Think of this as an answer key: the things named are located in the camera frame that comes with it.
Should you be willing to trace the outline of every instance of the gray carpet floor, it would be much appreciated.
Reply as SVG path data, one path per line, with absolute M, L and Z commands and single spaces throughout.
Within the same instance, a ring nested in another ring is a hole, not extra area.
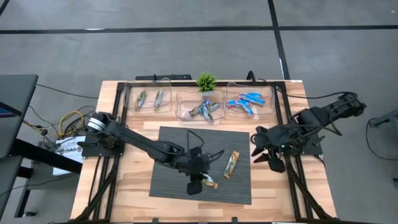
M 274 0 L 280 26 L 358 26 L 398 24 L 394 0 Z M 266 0 L 10 0 L 0 30 L 100 29 L 162 26 L 270 26 Z M 368 106 L 358 118 L 337 121 L 342 137 L 322 133 L 326 173 L 337 214 L 344 220 L 396 223 L 398 189 L 392 177 L 397 162 L 375 157 L 366 147 L 369 118 L 398 107 L 398 30 L 282 31 L 290 77 L 303 80 L 308 96 L 355 91 Z M 103 80 L 133 80 L 137 75 L 191 74 L 211 70 L 220 79 L 281 79 L 273 31 L 179 32 L 145 34 L 0 35 L 0 74 L 36 73 L 39 83 L 98 96 Z M 310 100 L 325 105 L 333 98 Z M 31 102 L 38 114 L 58 121 L 67 111 L 95 100 L 37 88 Z M 28 111 L 26 119 L 42 124 Z M 369 131 L 378 154 L 398 157 L 396 132 L 383 126 Z M 23 126 L 19 138 L 36 144 L 41 137 Z M 15 186 L 24 180 L 17 179 Z M 64 189 L 36 190 L 27 208 L 36 217 L 14 219 L 20 190 L 12 192 L 1 223 L 68 220 L 75 183 Z

